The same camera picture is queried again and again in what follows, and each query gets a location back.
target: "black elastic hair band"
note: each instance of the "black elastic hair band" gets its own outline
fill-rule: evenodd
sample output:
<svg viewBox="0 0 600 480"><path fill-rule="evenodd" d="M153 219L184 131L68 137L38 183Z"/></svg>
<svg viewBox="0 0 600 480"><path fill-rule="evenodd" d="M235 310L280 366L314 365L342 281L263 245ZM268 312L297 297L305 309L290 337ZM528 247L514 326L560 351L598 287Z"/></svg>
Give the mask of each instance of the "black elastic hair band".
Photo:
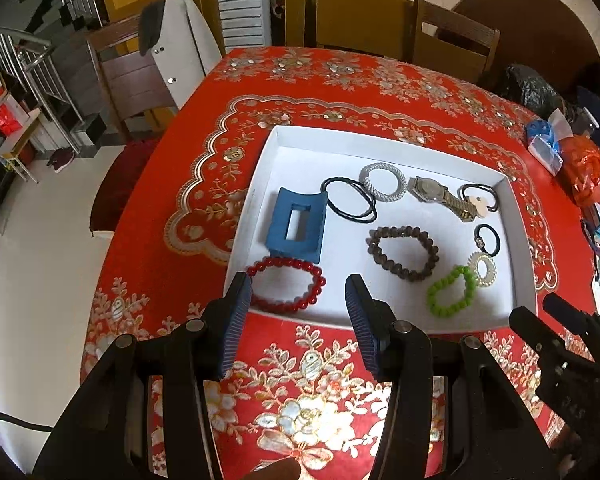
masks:
<svg viewBox="0 0 600 480"><path fill-rule="evenodd" d="M495 236L495 238L496 238L496 248L493 250L493 253L490 253L484 246L484 240L480 236L480 230L483 228L487 229L488 231L491 231L493 236ZM478 248L483 253L488 254L491 258L495 258L497 256L497 254L500 252L500 237L498 236L496 229L491 227L489 224L480 224L480 225L476 226L476 228L474 229L474 240L475 240L475 243L478 245Z"/></svg>
<svg viewBox="0 0 600 480"><path fill-rule="evenodd" d="M369 204L369 208L363 212L361 215L352 215L350 213L346 213L341 209L338 209L330 199L327 199L327 204L331 208L331 210L336 213L336 215L344 218L346 220L351 220L352 222L357 222L359 224L371 224L378 219L378 212L376 211L376 197L369 193L365 187L360 184L357 180L353 180L352 178L346 178L344 176L332 176L325 180L320 186L320 192L327 191L327 186L331 182L344 182L345 184L349 184L353 189L355 189L359 195L365 199L366 203Z"/></svg>
<svg viewBox="0 0 600 480"><path fill-rule="evenodd" d="M495 190L493 189L493 187L487 186L486 184L464 184L464 186L460 186L460 189L458 190L459 197L462 200L464 200L465 202L468 202L464 192L467 189L471 189L471 188L481 189L481 190L489 193L491 196L493 196L493 199L495 200L495 202L493 203L493 205L487 206L487 209L489 211L491 211L492 213L495 213L498 210L498 208L500 207L500 200L498 200L498 195L495 192Z"/></svg>

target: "stair step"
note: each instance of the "stair step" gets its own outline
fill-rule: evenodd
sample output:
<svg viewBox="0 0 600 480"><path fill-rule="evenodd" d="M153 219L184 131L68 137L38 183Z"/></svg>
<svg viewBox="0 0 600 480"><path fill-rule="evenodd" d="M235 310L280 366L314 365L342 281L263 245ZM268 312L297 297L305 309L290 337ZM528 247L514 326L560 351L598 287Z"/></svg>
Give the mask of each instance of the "stair step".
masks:
<svg viewBox="0 0 600 480"><path fill-rule="evenodd" d="M85 88L94 86L97 82L98 76L93 65L89 62L75 67L73 75L64 79L64 86L69 95L78 97L78 94L83 92Z"/></svg>
<svg viewBox="0 0 600 480"><path fill-rule="evenodd" d="M89 47L86 43L75 48L72 44L62 44L51 53L51 59L63 82L71 78L84 65L88 64L93 67Z"/></svg>
<svg viewBox="0 0 600 480"><path fill-rule="evenodd" d="M86 43L86 31L85 30L74 30L72 25L67 25L62 28L61 32L53 35L51 38L55 48L60 46L71 46L72 48L78 48L82 44Z"/></svg>
<svg viewBox="0 0 600 480"><path fill-rule="evenodd" d="M45 20L45 15L49 12L53 7L53 3L56 0L39 0L37 3L37 7L33 12L33 15L30 17L29 24L25 27L26 32L34 32L42 28L45 24L45 21L49 21L48 18Z"/></svg>
<svg viewBox="0 0 600 480"><path fill-rule="evenodd" d="M56 0L56 2L52 3L51 8L42 16L42 25L40 28L46 28L50 23L60 22L60 7L62 3L60 0Z"/></svg>
<svg viewBox="0 0 600 480"><path fill-rule="evenodd" d="M86 26L86 20L84 19L83 16L78 16L75 20L74 20L74 30L81 30L82 28L84 28Z"/></svg>
<svg viewBox="0 0 600 480"><path fill-rule="evenodd" d="M70 131L79 122L78 115L70 104L59 101L50 95L45 95L45 98L67 131Z"/></svg>
<svg viewBox="0 0 600 480"><path fill-rule="evenodd" d="M100 87L97 85L87 89L84 92L84 96L79 96L78 99L75 100L75 105L82 115L100 113L106 108L106 104L100 92Z"/></svg>
<svg viewBox="0 0 600 480"><path fill-rule="evenodd" d="M74 19L71 17L71 12L69 11L67 4L60 7L58 12L60 13L60 21L65 27L74 24Z"/></svg>
<svg viewBox="0 0 600 480"><path fill-rule="evenodd" d="M85 117L83 124L78 124L71 130L71 135L80 144L85 146L96 145L106 129L107 125L99 114L90 114Z"/></svg>
<svg viewBox="0 0 600 480"><path fill-rule="evenodd" d="M42 28L39 28L35 35L43 40L53 41L52 38L55 34L62 32L64 30L64 25L60 22L60 20L56 20L51 23L45 23Z"/></svg>

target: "red bag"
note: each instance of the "red bag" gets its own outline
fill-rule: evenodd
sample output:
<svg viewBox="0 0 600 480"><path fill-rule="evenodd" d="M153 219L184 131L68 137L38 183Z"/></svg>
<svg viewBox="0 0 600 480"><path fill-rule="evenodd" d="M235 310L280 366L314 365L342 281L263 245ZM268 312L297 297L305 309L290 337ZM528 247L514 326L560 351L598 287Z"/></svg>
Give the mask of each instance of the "red bag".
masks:
<svg viewBox="0 0 600 480"><path fill-rule="evenodd" d="M560 172L567 179L573 199L579 207L600 203L600 148L583 136L561 139Z"/></svg>

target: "watch face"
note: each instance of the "watch face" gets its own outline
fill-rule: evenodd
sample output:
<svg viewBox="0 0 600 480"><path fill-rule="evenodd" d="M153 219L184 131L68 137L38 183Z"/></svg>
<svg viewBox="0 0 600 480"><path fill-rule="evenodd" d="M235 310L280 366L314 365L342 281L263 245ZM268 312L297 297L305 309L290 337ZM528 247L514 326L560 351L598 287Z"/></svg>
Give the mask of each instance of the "watch face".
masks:
<svg viewBox="0 0 600 480"><path fill-rule="evenodd" d="M420 177L416 177L415 189L428 202L442 202L446 191L446 187L432 178Z"/></svg>

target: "wristwatch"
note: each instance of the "wristwatch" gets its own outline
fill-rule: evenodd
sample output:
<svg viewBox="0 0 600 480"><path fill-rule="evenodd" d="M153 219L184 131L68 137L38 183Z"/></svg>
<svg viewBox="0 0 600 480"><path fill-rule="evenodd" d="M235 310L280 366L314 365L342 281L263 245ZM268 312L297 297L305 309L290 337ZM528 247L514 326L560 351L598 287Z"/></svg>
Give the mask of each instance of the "wristwatch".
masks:
<svg viewBox="0 0 600 480"><path fill-rule="evenodd" d="M475 205L456 198L447 187L432 178L410 178L407 190L421 202L435 202L448 207L463 222L473 222L478 214Z"/></svg>

